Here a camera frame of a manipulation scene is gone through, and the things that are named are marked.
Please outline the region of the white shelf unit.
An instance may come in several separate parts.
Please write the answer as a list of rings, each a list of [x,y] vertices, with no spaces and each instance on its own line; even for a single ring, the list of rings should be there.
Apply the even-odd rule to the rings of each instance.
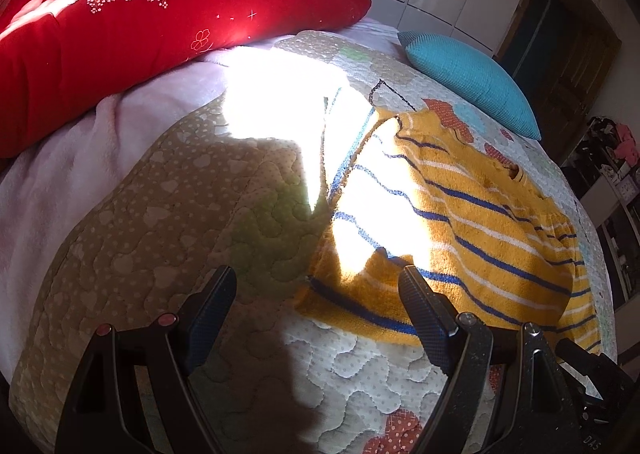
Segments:
[[[616,125],[591,118],[561,170],[597,230],[619,309],[639,293],[639,162],[615,157]]]

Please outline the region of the red embroidered pillow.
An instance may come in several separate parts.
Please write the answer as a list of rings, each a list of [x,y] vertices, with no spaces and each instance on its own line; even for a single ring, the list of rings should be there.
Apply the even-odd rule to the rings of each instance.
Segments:
[[[1,14],[1,154],[210,50],[356,24],[370,0],[11,0]]]

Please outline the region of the turquoise knit cushion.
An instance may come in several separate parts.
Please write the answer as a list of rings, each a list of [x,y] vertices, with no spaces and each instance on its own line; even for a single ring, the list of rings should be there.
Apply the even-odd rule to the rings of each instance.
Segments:
[[[536,117],[524,93],[489,56],[437,33],[401,31],[397,38],[414,68],[505,128],[528,139],[541,140]]]

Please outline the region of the pink fleece blanket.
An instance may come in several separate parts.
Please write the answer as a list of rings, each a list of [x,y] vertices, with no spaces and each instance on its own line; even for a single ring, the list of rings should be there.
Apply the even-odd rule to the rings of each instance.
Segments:
[[[213,50],[129,93],[102,100],[1,169],[1,374],[24,348],[44,275],[77,223],[171,125],[218,97],[228,69],[267,57],[268,39]]]

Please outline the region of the dark wooden door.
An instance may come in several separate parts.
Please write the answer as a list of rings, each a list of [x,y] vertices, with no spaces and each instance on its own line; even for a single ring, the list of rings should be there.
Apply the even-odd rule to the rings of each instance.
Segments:
[[[525,0],[497,60],[527,98],[541,146],[558,165],[586,131],[621,46],[604,17],[581,2]]]

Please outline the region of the yellow striped knit sweater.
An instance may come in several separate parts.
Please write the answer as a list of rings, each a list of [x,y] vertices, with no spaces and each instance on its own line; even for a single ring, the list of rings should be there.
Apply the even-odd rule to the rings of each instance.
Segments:
[[[338,184],[296,310],[373,340],[416,344],[398,292],[407,266],[487,325],[529,322],[550,341],[602,348],[578,235],[556,203],[432,108],[381,108]]]

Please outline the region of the white patterned quilt bedspread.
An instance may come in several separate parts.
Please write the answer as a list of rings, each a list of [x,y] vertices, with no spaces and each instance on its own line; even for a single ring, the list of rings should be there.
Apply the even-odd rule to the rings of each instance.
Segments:
[[[233,453],[363,453],[386,427],[424,422],[445,377],[416,344],[301,315],[346,167],[375,110],[432,108],[478,151],[518,165],[574,224],[601,330],[616,352],[596,228],[560,168],[420,70],[342,36],[304,31],[228,69],[224,91],[175,122],[58,248],[36,298],[9,402],[38,448],[54,447],[63,400],[94,327],[149,324],[216,267],[238,301],[193,383]]]

